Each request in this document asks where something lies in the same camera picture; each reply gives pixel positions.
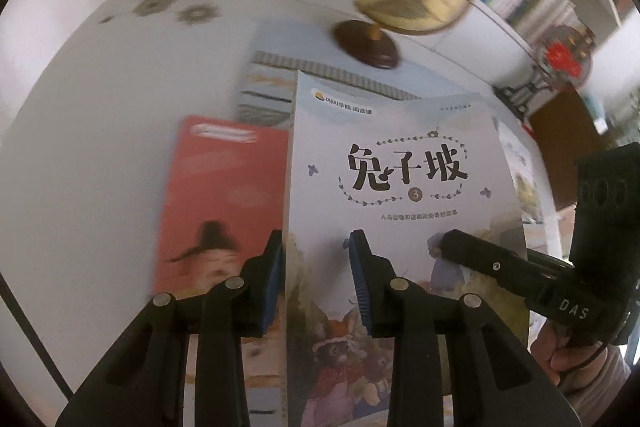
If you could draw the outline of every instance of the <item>silver rivet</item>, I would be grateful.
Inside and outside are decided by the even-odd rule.
[[[409,283],[402,277],[396,277],[395,279],[391,279],[389,286],[391,286],[391,288],[393,288],[394,290],[404,291],[409,288]]]
[[[475,293],[466,294],[465,298],[463,298],[462,301],[470,308],[479,308],[482,304],[482,299],[479,298]]]
[[[167,306],[171,302],[171,295],[168,293],[159,293],[154,297],[154,304],[161,308],[162,306]]]
[[[229,279],[225,281],[225,286],[230,290],[237,290],[244,286],[244,279],[242,277],[229,277]]]

